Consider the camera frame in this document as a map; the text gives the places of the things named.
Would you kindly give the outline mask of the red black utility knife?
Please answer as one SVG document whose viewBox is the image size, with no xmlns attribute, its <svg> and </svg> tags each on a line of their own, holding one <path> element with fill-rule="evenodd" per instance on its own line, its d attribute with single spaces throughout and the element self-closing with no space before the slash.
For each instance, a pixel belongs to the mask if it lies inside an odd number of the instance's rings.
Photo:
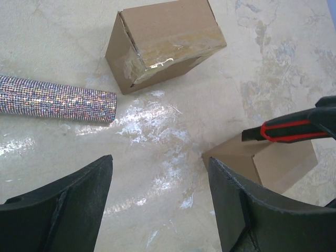
<svg viewBox="0 0 336 252">
<path fill-rule="evenodd" d="M 335 107 L 312 108 L 283 115 L 242 131 L 241 140 L 295 143 L 335 138 Z"/>
</svg>

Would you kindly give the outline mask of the taped cardboard box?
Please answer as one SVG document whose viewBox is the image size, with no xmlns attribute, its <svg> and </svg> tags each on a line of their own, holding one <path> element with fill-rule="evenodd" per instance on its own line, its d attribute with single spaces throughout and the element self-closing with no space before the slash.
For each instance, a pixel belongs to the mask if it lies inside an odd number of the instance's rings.
<svg viewBox="0 0 336 252">
<path fill-rule="evenodd" d="M 209 1 L 172 1 L 118 12 L 105 58 L 128 95 L 182 76 L 226 46 Z"/>
</svg>

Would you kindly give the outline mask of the small cardboard box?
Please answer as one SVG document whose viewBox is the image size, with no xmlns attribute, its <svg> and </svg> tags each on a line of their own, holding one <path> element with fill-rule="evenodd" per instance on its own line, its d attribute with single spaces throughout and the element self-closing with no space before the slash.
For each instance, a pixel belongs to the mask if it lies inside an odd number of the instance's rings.
<svg viewBox="0 0 336 252">
<path fill-rule="evenodd" d="M 234 172 L 282 194 L 302 179 L 318 160 L 310 140 L 296 143 L 242 141 L 239 134 L 204 152 L 205 167 L 213 157 Z"/>
</svg>

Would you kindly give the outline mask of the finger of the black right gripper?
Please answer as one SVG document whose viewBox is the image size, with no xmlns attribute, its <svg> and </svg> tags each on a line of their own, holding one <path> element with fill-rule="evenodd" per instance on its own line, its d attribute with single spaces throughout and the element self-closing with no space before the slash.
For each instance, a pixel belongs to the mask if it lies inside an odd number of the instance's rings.
<svg viewBox="0 0 336 252">
<path fill-rule="evenodd" d="M 316 103 L 313 124 L 328 135 L 335 136 L 335 96 L 322 97 Z"/>
</svg>

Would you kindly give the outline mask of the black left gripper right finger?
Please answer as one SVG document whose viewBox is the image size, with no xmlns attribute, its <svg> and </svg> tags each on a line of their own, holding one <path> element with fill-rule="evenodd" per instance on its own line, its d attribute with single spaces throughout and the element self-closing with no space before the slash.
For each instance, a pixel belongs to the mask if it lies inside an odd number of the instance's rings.
<svg viewBox="0 0 336 252">
<path fill-rule="evenodd" d="M 290 199 L 213 157 L 208 179 L 222 251 L 335 251 L 335 201 Z"/>
</svg>

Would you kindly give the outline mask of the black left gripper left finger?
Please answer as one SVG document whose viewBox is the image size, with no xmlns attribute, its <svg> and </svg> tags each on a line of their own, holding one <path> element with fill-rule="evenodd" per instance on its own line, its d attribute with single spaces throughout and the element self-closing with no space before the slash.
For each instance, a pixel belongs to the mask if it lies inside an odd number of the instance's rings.
<svg viewBox="0 0 336 252">
<path fill-rule="evenodd" d="M 94 251 L 113 172 L 105 155 L 1 205 L 1 251 Z"/>
</svg>

